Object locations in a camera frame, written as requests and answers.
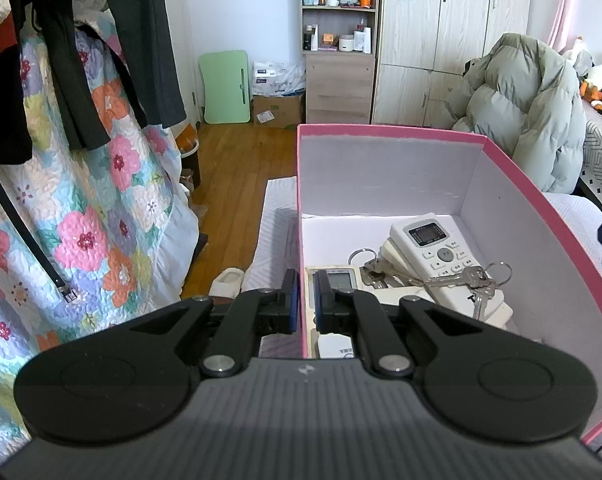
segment plastic bag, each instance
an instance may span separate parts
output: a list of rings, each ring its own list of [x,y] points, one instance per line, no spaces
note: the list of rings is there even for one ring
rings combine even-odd
[[[252,95],[283,96],[305,90],[305,59],[297,63],[254,62]]]

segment wooden floor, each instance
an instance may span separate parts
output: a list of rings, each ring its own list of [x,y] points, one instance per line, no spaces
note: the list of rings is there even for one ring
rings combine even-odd
[[[208,208],[200,230],[206,248],[190,268],[182,298],[207,294],[227,267],[245,270],[257,245],[265,187],[296,173],[296,131],[250,124],[203,124],[194,203]]]

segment pink box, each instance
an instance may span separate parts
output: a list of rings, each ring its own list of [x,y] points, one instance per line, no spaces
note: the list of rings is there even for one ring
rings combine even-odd
[[[450,216],[474,240],[481,263],[513,267],[503,292],[519,333],[592,370],[598,402],[583,439],[602,431],[602,277],[555,209],[494,143],[424,128],[302,124],[297,156],[301,269],[345,264],[354,250],[378,248],[397,219]],[[313,329],[302,306],[306,357]]]

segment white logo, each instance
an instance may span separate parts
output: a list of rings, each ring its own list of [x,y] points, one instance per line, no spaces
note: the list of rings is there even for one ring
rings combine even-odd
[[[313,373],[316,368],[314,368],[312,365],[303,365],[299,366],[298,370],[303,375],[308,376],[309,374]]]

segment wardrobe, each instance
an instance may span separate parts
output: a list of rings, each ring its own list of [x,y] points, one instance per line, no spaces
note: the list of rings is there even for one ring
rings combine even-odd
[[[530,0],[382,0],[374,124],[430,126],[465,64],[505,32],[526,33]]]

